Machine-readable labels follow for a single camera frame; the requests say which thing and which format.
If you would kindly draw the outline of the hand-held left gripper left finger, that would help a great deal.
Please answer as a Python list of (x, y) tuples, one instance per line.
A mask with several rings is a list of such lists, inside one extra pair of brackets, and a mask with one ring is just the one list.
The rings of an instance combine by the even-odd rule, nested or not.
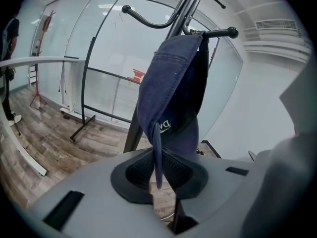
[(29, 211), (40, 238), (172, 238), (153, 210), (151, 149), (90, 163), (46, 192)]

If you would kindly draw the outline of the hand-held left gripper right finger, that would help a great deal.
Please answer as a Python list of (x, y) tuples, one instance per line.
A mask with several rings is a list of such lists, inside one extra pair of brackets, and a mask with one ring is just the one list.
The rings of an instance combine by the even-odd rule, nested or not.
[(172, 229), (162, 238), (263, 238), (270, 233), (264, 178), (270, 152), (253, 163), (163, 152), (164, 174), (176, 194)]

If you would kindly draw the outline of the navy blue cap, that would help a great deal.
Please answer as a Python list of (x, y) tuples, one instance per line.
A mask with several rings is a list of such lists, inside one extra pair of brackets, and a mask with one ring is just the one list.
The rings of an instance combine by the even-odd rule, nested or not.
[(180, 35), (162, 42), (139, 88), (136, 114), (153, 147), (157, 188), (163, 176), (163, 149), (194, 155), (209, 71), (209, 42)]

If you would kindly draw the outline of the black coat stand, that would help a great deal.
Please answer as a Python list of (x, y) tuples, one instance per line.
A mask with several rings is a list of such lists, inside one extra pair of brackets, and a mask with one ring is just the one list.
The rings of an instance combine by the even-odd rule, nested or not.
[[(210, 38), (214, 37), (230, 37), (232, 39), (238, 37), (238, 30), (234, 27), (229, 27), (225, 30), (214, 30), (209, 32), (188, 31), (188, 25), (199, 2), (200, 0), (181, 0), (179, 2), (171, 19), (168, 21), (168, 26), (171, 27), (171, 30), (169, 31), (168, 36), (165, 40), (180, 35), (201, 35), (208, 41)], [(127, 135), (124, 152), (131, 152), (136, 150), (142, 135), (145, 135), (145, 133), (142, 131), (139, 125), (135, 108), (134, 115)]]

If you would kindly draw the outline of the red sticker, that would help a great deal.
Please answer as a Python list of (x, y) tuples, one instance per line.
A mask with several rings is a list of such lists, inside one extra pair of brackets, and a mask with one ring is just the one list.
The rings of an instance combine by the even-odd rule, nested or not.
[(132, 69), (133, 75), (127, 77), (129, 80), (140, 84), (145, 76), (145, 73), (136, 69)]

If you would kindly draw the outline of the black framed whiteboard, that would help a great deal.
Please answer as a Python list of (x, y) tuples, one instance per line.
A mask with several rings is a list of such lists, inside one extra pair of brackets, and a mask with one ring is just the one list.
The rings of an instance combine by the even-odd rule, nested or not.
[[(139, 85), (127, 77), (132, 69), (146, 73), (152, 57), (164, 41), (168, 28), (152, 29), (121, 12), (124, 5), (154, 23), (170, 18), (174, 7), (165, 0), (116, 0), (105, 4), (105, 19), (98, 24), (92, 48), (79, 55), (88, 57), (88, 71), (83, 79), (84, 103), (77, 112), (95, 116), (99, 121), (129, 128), (138, 99)], [(203, 139), (223, 111), (239, 77), (243, 62), (228, 38), (209, 42), (209, 77), (198, 114), (199, 138)]]

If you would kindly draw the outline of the white ceiling air vent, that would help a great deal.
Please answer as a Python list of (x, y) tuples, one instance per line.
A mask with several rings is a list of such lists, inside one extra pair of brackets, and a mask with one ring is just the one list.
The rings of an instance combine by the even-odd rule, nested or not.
[(271, 19), (256, 21), (255, 26), (257, 30), (284, 29), (295, 31), (298, 29), (296, 22), (289, 19)]

